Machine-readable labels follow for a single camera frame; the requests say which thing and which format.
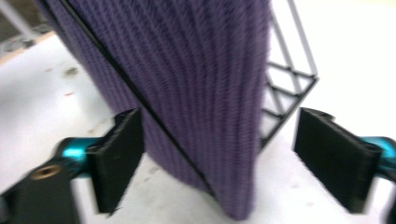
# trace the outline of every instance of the white surface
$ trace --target white surface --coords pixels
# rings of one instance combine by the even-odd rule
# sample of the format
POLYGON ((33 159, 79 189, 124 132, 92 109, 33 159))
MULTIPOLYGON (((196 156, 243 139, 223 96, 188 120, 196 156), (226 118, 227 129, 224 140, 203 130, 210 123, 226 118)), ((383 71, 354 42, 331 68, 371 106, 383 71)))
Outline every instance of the white surface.
MULTIPOLYGON (((277 4, 276 12, 286 17, 287 11, 277 4)), ((320 75, 303 106, 333 114, 356 135, 396 139, 396 4, 296 4, 320 75)), ((290 44, 298 50, 295 39, 290 44)), ((241 223, 380 223, 393 186, 376 179, 367 213, 348 214, 292 152, 296 118, 292 116, 258 157, 255 210, 241 223)), ((61 139, 100 136, 111 125, 110 110, 56 37, 26 50, 0 66, 0 192, 49 158, 61 139), (70 67, 78 73, 66 76, 70 67)), ((113 217, 95 214, 90 187, 90 179, 74 181, 85 223, 234 223, 210 198, 179 183, 148 157, 113 217)))

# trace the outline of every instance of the folded fabric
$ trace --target folded fabric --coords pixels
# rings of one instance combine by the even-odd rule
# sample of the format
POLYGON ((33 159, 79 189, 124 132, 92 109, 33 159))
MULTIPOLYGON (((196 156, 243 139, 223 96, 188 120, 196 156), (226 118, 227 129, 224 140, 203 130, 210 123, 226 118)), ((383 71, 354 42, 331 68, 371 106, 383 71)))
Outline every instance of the folded fabric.
MULTIPOLYGON (((36 0, 85 66, 114 113, 139 107, 113 67, 58 0, 36 0)), ((232 218, 252 209, 268 43, 268 0, 70 0, 232 218)), ((160 128, 143 113, 148 154, 205 190, 160 128)))

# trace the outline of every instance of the ribbed texture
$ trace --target ribbed texture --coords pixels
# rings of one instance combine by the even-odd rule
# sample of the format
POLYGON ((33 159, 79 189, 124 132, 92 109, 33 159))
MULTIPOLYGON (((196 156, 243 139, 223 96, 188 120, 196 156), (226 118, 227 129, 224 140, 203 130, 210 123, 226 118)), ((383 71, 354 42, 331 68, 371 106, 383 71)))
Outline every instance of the ribbed texture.
MULTIPOLYGON (((137 107, 60 2, 47 2, 56 16, 50 22, 114 112, 137 107)), ((238 220, 252 208, 268 2, 71 1, 204 172, 224 211, 238 220)), ((148 114, 144 131, 146 150, 156 162, 181 181, 204 188, 148 114)))

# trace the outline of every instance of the metal rack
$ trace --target metal rack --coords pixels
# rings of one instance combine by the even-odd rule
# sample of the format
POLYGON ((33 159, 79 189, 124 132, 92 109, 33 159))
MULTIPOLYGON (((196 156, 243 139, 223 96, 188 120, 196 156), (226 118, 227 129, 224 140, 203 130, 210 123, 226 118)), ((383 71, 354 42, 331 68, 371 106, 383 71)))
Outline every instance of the metal rack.
POLYGON ((271 24, 274 35, 277 39, 277 42, 279 43, 285 64, 268 62, 268 68, 282 73, 278 75, 289 77, 290 81, 292 82, 292 88, 285 89, 278 86, 271 79, 271 74, 268 75, 264 94, 268 96, 267 99, 272 99, 272 102, 264 102, 262 108, 262 120, 267 128, 266 130, 262 131, 261 151, 263 151, 269 141, 273 139, 275 134, 288 120, 288 118, 292 115, 298 105, 313 89, 318 81, 318 70, 312 56, 311 49, 309 48, 297 7, 295 6, 293 0, 288 0, 288 5, 293 23, 298 32, 298 37, 304 50, 304 56, 309 64, 310 71, 302 72, 297 70, 294 66, 285 36, 283 35, 282 29, 277 21, 276 14, 272 10, 271 24))

